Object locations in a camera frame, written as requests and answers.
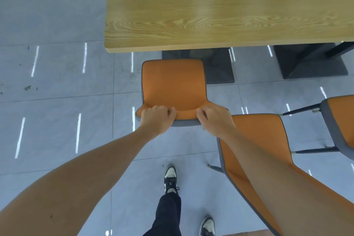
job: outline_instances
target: floor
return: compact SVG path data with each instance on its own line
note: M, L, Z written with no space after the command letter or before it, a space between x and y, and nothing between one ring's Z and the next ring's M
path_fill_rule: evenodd
M0 0L0 8L2 209L48 171L130 133L133 107L141 105L141 65L162 54L107 53L105 0ZM207 87L209 100L232 114L282 113L287 105L296 109L354 93L354 51L343 56L349 76L298 80L282 79L272 47L233 51L236 83ZM283 122L292 150L333 144L321 114L304 112ZM293 159L354 202L351 160L340 153ZM195 126L170 128L148 143L80 235L142 235L152 225L171 163L178 170L183 235L197 235L206 214L213 216L217 235L265 228L227 178L207 168L219 165L216 140Z

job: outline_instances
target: orange chair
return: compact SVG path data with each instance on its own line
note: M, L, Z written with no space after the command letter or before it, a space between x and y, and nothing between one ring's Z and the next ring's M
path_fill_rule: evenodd
M175 107L172 126L200 125L196 109L212 105L206 98L204 67L201 60L151 60L143 64L143 105L136 111L138 120L144 109L155 105Z
M331 97L320 104L295 109L280 116L308 110L320 111L334 142L333 147L306 149L294 153L319 153L340 151L354 161L354 95Z
M354 214L354 204L294 165L285 129L278 115L234 115L232 119L237 129L246 138L272 154L278 160L285 162L291 169L305 177L308 181L325 190L337 202L343 204ZM232 150L220 139L217 140L217 143L221 167L211 165L208 165L208 167L223 172L269 230L276 236L283 235L277 221L254 190Z

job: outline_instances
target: table top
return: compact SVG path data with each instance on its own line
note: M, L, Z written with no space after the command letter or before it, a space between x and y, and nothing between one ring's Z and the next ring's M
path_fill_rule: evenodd
M108 52L354 41L354 0L107 0Z

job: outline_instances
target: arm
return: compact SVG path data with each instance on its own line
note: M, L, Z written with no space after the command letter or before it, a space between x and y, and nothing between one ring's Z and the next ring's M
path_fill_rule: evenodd
M144 110L135 132L47 173L0 212L0 235L77 235L100 199L150 140L172 125L176 110Z
M221 138L236 155L255 191L284 235L352 235L354 216L322 189L247 140L227 109L198 109L203 127Z

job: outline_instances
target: black and white sneaker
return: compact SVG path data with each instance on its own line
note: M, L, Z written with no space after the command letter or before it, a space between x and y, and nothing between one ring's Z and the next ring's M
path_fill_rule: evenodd
M177 187L177 170L175 166L170 165L167 167L164 176L164 185L165 194L169 192L178 194L177 190L179 190L179 187Z
M198 236L215 236L214 220L210 216L203 219Z

